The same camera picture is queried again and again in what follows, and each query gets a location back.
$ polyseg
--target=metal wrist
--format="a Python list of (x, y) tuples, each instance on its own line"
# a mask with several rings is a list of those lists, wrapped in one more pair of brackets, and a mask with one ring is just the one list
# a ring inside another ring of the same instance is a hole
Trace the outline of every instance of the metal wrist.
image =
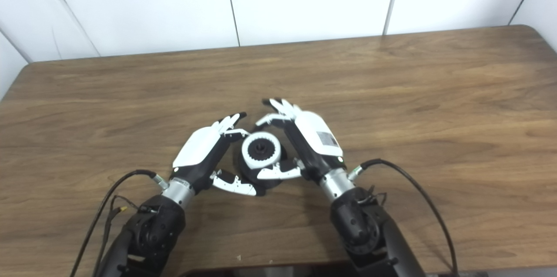
[(346, 191), (356, 187), (352, 181), (348, 180), (348, 174), (346, 174), (344, 168), (336, 168), (328, 172), (319, 181), (319, 186), (331, 202)]
[(195, 196), (195, 191), (189, 182), (180, 178), (172, 178), (169, 182), (168, 189), (163, 191), (162, 196), (173, 200), (185, 210), (189, 201)]

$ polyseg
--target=black disk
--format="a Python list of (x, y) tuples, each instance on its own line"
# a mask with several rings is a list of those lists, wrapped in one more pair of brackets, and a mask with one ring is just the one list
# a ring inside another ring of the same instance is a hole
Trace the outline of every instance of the black disk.
[(267, 160), (275, 153), (275, 144), (266, 138), (256, 138), (247, 146), (247, 154), (256, 160)]

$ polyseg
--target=cable connector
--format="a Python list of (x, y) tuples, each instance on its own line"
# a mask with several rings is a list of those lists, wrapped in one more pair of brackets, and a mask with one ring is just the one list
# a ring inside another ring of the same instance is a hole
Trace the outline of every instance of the cable connector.
[(161, 188), (163, 188), (163, 191), (168, 189), (169, 185), (168, 182), (165, 181), (165, 179), (159, 175), (155, 175), (153, 178), (151, 178), (153, 181), (155, 181), (156, 184), (158, 184)]
[(362, 168), (362, 166), (358, 166), (358, 167), (354, 168), (354, 169), (348, 174), (348, 180), (354, 182), (354, 180), (356, 180), (356, 178), (357, 178), (362, 172), (364, 172), (364, 168)]

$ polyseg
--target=label sticker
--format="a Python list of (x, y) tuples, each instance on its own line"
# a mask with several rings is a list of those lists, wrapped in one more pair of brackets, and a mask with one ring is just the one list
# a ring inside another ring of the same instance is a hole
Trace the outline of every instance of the label sticker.
[(336, 142), (335, 137), (332, 136), (330, 132), (317, 132), (321, 143), (326, 146), (339, 146)]

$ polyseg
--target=wire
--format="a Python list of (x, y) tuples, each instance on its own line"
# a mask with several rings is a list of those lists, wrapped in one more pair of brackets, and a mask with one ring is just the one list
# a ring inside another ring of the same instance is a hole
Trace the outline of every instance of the wire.
[(99, 266), (101, 264), (101, 259), (103, 258), (103, 254), (104, 254), (104, 250), (106, 248), (106, 244), (108, 243), (108, 238), (110, 235), (110, 226), (112, 224), (112, 220), (114, 219), (114, 217), (116, 217), (116, 215), (120, 214), (121, 212), (125, 211), (127, 209), (126, 206), (124, 207), (117, 207), (117, 208), (111, 208), (110, 212), (108, 213), (108, 216), (106, 216), (106, 221), (105, 221), (105, 229), (103, 232), (103, 242), (101, 244), (101, 249), (99, 250), (99, 255), (97, 256), (97, 261), (95, 261), (95, 268), (93, 269), (93, 277), (97, 276), (97, 273), (99, 271)]
[(112, 210), (114, 209), (114, 201), (115, 201), (117, 198), (120, 198), (120, 199), (125, 200), (126, 203), (127, 203), (129, 206), (131, 206), (133, 209), (139, 209), (139, 207), (138, 207), (137, 205), (135, 205), (134, 202), (132, 202), (131, 200), (129, 200), (127, 197), (115, 195), (115, 196), (112, 197), (112, 200), (110, 201), (110, 211), (112, 211)]
[(147, 175), (151, 179), (153, 179), (157, 176), (157, 174), (155, 172), (152, 172), (150, 170), (138, 169), (138, 170), (134, 170), (133, 172), (128, 172), (122, 178), (118, 179), (118, 181), (116, 181), (113, 184), (112, 187), (110, 187), (108, 192), (106, 192), (105, 197), (101, 201), (101, 204), (100, 204), (99, 209), (97, 210), (97, 212), (95, 214), (95, 217), (93, 217), (93, 221), (91, 222), (91, 226), (89, 226), (89, 229), (87, 230), (87, 233), (85, 234), (85, 239), (83, 240), (83, 243), (81, 244), (81, 248), (79, 249), (79, 253), (77, 254), (77, 257), (75, 259), (74, 267), (71, 270), (70, 277), (74, 277), (75, 273), (77, 272), (77, 268), (79, 267), (79, 263), (81, 262), (81, 258), (83, 257), (83, 253), (85, 253), (85, 248), (87, 247), (87, 244), (89, 243), (89, 239), (91, 239), (91, 235), (93, 233), (93, 230), (95, 229), (95, 225), (99, 221), (99, 218), (101, 217), (101, 214), (103, 213), (104, 207), (106, 206), (106, 203), (108, 202), (108, 199), (110, 198), (112, 193), (114, 193), (114, 190), (116, 190), (116, 188), (122, 182), (124, 182), (124, 180), (130, 178), (131, 176), (135, 176), (135, 175)]
[(439, 222), (439, 225), (441, 226), (441, 229), (443, 229), (443, 233), (445, 235), (445, 238), (447, 239), (447, 245), (449, 247), (449, 251), (451, 252), (453, 275), (455, 277), (458, 277), (458, 265), (457, 265), (457, 260), (456, 260), (456, 253), (454, 252), (454, 244), (453, 244), (452, 239), (451, 239), (451, 234), (449, 233), (449, 231), (447, 229), (447, 226), (445, 225), (445, 222), (443, 221), (443, 218), (441, 217), (441, 214), (439, 213), (439, 211), (437, 211), (437, 207), (435, 207), (435, 204), (433, 203), (433, 200), (431, 200), (431, 198), (427, 194), (426, 190), (424, 190), (424, 188), (422, 188), (422, 186), (420, 186), (419, 183), (414, 178), (412, 178), (412, 176), (410, 176), (410, 174), (408, 172), (406, 172), (404, 169), (400, 168), (396, 164), (393, 164), (392, 162), (389, 162), (388, 160), (382, 160), (381, 158), (372, 159), (372, 160), (368, 160), (367, 162), (362, 162), (362, 164), (360, 164), (360, 167), (362, 168), (362, 170), (366, 170), (370, 166), (378, 165), (378, 164), (384, 164), (384, 165), (389, 166), (390, 168), (393, 168), (394, 170), (398, 171), (406, 179), (408, 179), (408, 181), (410, 181), (410, 183), (414, 186), (414, 188), (416, 188), (416, 190), (418, 190), (418, 192), (420, 194), (422, 194), (422, 197), (426, 200), (427, 204), (429, 205), (429, 207), (433, 211), (435, 217), (437, 218), (437, 221)]
[(96, 277), (97, 273), (99, 272), (99, 266), (100, 266), (101, 261), (103, 259), (103, 254), (104, 254), (104, 250), (106, 249), (106, 244), (108, 243), (108, 238), (109, 238), (109, 235), (110, 235), (110, 226), (112, 225), (112, 220), (116, 217), (116, 215), (118, 215), (119, 213), (121, 213), (121, 212), (123, 212), (127, 209), (127, 207), (125, 207), (125, 206), (114, 208), (114, 201), (117, 198), (125, 200), (127, 202), (127, 204), (129, 204), (129, 206), (131, 206), (132, 208), (139, 209), (139, 207), (137, 205), (135, 205), (134, 202), (129, 200), (127, 197), (118, 196), (118, 195), (115, 195), (115, 196), (112, 197), (112, 200), (110, 200), (109, 214), (108, 214), (108, 216), (106, 216), (105, 229), (104, 229), (104, 233), (103, 233), (103, 242), (101, 243), (101, 249), (99, 250), (99, 255), (97, 256), (97, 260), (95, 262), (95, 268), (93, 269), (93, 277)]

